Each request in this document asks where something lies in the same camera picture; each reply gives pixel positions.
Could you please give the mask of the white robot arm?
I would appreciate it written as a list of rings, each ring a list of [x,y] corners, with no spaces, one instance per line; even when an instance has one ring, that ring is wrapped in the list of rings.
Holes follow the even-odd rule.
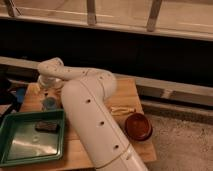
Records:
[[[39,83],[65,81],[61,102],[96,171],[148,171],[104,104],[117,88],[110,71],[67,67],[60,58],[40,62]]]

